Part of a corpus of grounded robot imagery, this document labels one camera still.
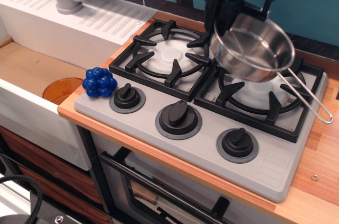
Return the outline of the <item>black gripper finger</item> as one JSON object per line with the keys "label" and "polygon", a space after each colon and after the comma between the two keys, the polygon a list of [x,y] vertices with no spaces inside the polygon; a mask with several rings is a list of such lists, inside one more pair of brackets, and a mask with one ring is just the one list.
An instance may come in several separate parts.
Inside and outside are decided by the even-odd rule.
{"label": "black gripper finger", "polygon": [[218,15],[218,33],[223,36],[230,29],[239,14],[239,0],[224,0],[221,2]]}
{"label": "black gripper finger", "polygon": [[204,9],[204,28],[208,34],[214,29],[214,21],[217,17],[219,0],[206,0]]}

